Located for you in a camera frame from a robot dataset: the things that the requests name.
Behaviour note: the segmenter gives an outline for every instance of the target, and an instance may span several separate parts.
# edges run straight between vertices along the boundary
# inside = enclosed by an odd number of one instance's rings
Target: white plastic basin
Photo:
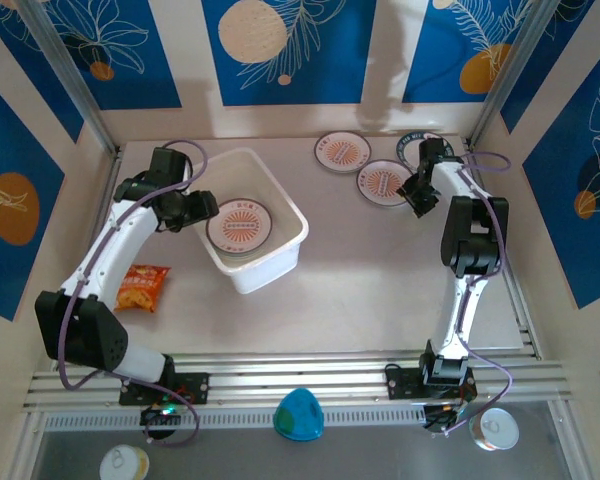
[[[237,148],[211,158],[207,171],[194,187],[210,190],[218,204],[233,198],[251,198],[271,213],[271,235],[247,258],[218,254],[207,238],[206,222],[194,225],[213,262],[231,278],[239,293],[251,293],[295,268],[309,223],[256,152]]]

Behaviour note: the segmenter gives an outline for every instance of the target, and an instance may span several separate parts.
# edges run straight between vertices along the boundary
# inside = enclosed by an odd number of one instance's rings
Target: plate
[[[411,172],[402,164],[393,160],[375,160],[369,162],[358,173],[358,190],[376,205],[395,207],[407,201],[396,193]]]
[[[221,253],[243,256],[252,253],[271,234],[271,214],[260,202],[235,198],[219,207],[207,221],[207,238]]]
[[[369,161],[371,145],[356,133],[331,132],[320,137],[313,153],[320,164],[332,172],[351,173]]]
[[[427,138],[442,138],[440,135],[433,132],[411,132],[403,136],[396,145],[396,153],[398,158],[407,167],[411,173],[415,173],[420,164],[420,142]],[[444,154],[447,157],[453,157],[453,148],[446,138],[444,141]]]

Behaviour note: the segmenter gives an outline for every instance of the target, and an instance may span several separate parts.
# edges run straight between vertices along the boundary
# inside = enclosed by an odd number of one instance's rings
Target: orange sunburst pattern
[[[253,212],[238,210],[222,221],[222,233],[234,243],[250,242],[260,233],[260,219]]]
[[[393,197],[401,186],[400,177],[388,170],[377,170],[367,179],[367,188],[376,197]]]
[[[351,165],[360,156],[360,149],[351,142],[333,142],[326,149],[329,161],[337,165]]]

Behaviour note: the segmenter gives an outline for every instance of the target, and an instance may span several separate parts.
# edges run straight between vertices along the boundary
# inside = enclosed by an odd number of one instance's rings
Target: white can
[[[113,447],[100,463],[100,480],[144,480],[147,473],[147,452],[129,445]]]
[[[484,450],[509,450],[520,438],[518,424],[511,414],[501,408],[490,408],[469,421],[471,436]]]

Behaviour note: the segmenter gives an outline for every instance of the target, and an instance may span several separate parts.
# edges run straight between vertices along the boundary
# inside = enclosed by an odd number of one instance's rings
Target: vent grille
[[[271,428],[275,409],[201,409],[201,429]],[[100,432],[141,430],[138,412],[64,412],[47,417],[46,432]],[[418,406],[326,407],[326,427],[373,425],[419,425],[424,423],[424,409]],[[193,428],[193,416],[183,415],[176,421],[151,427],[152,430]]]

